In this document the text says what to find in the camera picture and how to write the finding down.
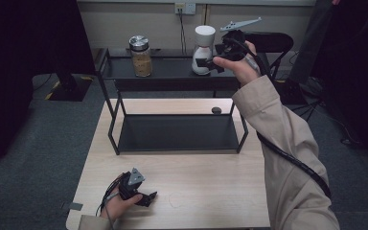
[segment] beige sleeve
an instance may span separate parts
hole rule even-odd
[[[107,218],[82,215],[79,230],[109,230],[110,222]]]
[[[278,148],[294,155],[328,184],[308,124],[284,107],[268,77],[242,87],[233,100],[246,121]],[[331,201],[307,174],[266,146],[264,179],[272,229],[339,229]]]

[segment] wooden table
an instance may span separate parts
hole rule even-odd
[[[130,113],[228,112],[231,99],[125,99]],[[238,109],[233,119],[243,128]],[[133,167],[147,179],[139,192],[157,197],[149,208],[134,206],[117,221],[120,229],[250,228],[269,226],[261,144],[251,126],[240,153],[235,150],[115,152],[107,138],[111,116],[105,105],[81,174],[66,226],[78,229],[81,215],[95,216],[116,176]],[[121,132],[118,114],[114,135]]]

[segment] jar lid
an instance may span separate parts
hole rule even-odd
[[[149,40],[142,35],[133,36],[129,40],[129,47],[133,51],[145,51],[149,47]]]

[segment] gray carpet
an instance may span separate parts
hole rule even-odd
[[[34,85],[47,78],[35,77]],[[55,81],[56,76],[51,77],[34,92],[29,117],[0,159],[0,229],[65,229],[67,210],[62,206],[74,198],[104,96],[94,80],[83,102],[45,101]],[[115,98],[110,81],[107,87]],[[212,92],[126,94],[127,98],[211,96]],[[333,210],[342,229],[368,229],[368,152],[340,144],[345,133],[326,115],[318,107],[309,124],[329,172]]]

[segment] hand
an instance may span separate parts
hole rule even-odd
[[[117,193],[119,189],[119,185],[111,192],[111,194]],[[109,199],[106,203],[106,208],[103,207],[101,211],[100,217],[108,219],[112,222],[115,222],[117,218],[119,218],[127,209],[133,206],[135,203],[139,202],[142,199],[143,195],[135,195],[134,197],[122,200],[119,195]]]
[[[256,55],[255,45],[248,41],[245,43]],[[241,86],[244,86],[259,77],[259,74],[252,67],[250,67],[245,58],[240,61],[232,61],[222,57],[214,57],[213,62],[220,67],[232,70],[238,81],[241,83]]]

